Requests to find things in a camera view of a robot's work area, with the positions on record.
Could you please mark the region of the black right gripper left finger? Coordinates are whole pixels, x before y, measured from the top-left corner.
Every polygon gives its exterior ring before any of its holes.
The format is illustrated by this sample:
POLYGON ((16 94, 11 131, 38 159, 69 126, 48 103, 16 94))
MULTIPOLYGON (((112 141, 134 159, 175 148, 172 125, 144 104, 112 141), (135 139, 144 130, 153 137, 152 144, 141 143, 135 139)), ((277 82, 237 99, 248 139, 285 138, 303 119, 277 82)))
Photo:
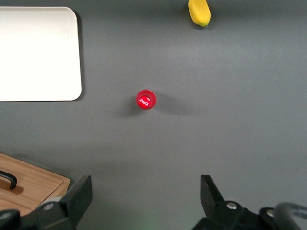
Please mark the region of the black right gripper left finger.
POLYGON ((38 230, 75 230, 93 199, 92 178, 82 176, 62 198, 51 199, 37 209, 38 230))

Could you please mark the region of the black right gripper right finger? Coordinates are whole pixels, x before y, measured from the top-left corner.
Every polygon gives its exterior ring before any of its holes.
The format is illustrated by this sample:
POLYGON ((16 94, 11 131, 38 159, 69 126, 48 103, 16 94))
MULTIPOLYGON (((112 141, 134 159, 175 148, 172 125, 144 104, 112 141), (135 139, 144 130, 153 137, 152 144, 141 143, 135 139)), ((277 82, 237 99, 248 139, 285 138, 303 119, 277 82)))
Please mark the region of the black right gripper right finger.
POLYGON ((234 201, 226 201, 209 175, 201 176, 200 200, 206 217, 194 230, 258 230, 258 215, 234 201))

